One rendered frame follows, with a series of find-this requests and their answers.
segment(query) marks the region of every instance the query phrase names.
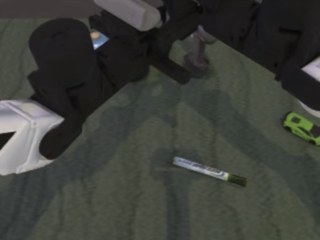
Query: white robot part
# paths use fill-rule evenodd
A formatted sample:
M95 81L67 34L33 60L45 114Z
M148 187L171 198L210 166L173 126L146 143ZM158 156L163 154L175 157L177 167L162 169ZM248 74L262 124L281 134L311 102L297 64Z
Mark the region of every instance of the white robot part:
M94 0L94 3L142 32L162 25L158 9L143 0Z
M302 70L313 77L315 80L320 82L320 57L316 58L314 61L306 65ZM320 118L320 111L316 111L299 101L302 107L311 115Z
M20 174L52 163L40 154L40 142L63 120L30 99L0 101L0 176Z

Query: green cloth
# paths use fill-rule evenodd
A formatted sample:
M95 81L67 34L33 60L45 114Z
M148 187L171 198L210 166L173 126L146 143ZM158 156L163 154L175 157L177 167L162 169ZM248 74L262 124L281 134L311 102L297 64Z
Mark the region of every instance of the green cloth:
M0 99L32 94L28 39L43 22L0 20ZM177 42L172 58L191 45ZM320 239L320 148L280 119L320 121L266 69L221 42L207 52L207 77L182 86L152 67L54 163L0 177L0 240ZM173 166L174 156L247 187Z

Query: car wheel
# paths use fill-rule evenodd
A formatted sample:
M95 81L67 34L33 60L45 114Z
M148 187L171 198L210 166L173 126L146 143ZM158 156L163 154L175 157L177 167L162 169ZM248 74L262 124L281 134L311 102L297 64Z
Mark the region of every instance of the car wheel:
M288 132L291 132L291 127L289 126L285 126L284 129L287 130Z
M316 145L317 143L313 140L309 140L309 143L311 143L312 145Z

